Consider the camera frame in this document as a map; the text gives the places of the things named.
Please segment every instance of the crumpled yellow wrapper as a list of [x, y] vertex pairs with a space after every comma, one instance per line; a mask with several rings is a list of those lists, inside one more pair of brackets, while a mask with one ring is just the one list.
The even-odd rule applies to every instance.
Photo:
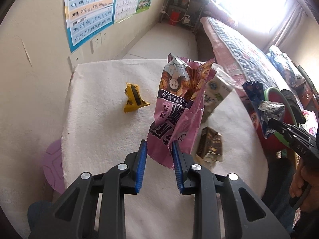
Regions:
[[142, 100], [139, 93], [139, 86], [133, 83], [126, 83], [125, 94], [127, 95], [127, 103], [124, 107], [124, 112], [132, 112], [137, 109], [150, 105], [149, 103]]

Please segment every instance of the bright window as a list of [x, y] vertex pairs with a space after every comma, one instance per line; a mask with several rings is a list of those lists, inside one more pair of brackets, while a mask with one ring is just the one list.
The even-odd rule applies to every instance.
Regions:
[[269, 33], [287, 13], [287, 0], [215, 0], [240, 24]]

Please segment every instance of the white tablecloth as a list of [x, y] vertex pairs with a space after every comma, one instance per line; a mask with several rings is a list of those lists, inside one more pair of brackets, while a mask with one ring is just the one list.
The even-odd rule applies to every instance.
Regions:
[[[138, 150], [153, 122], [158, 86], [166, 60], [114, 60], [79, 65], [72, 77], [62, 137], [63, 171], [68, 187], [82, 172], [107, 172]], [[151, 103], [124, 113], [126, 83], [140, 85]], [[222, 134], [223, 162], [212, 171], [237, 173], [260, 197], [268, 175], [253, 124], [235, 91], [202, 124]], [[173, 170], [147, 158], [143, 186], [137, 196], [125, 196], [127, 238], [191, 238], [194, 197], [182, 196]]]

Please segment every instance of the white tile floor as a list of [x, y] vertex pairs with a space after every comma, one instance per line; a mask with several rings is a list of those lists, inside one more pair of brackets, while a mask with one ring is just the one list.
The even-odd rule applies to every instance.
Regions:
[[148, 31], [123, 59], [167, 59], [167, 55], [198, 60], [195, 35], [179, 26], [158, 23]]

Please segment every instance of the purple stool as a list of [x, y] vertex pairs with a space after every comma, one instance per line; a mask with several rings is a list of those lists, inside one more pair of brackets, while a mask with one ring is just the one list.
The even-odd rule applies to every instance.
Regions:
[[62, 151], [61, 139], [54, 141], [47, 150], [42, 161], [45, 178], [50, 186], [60, 194], [65, 192], [63, 169], [62, 169]]

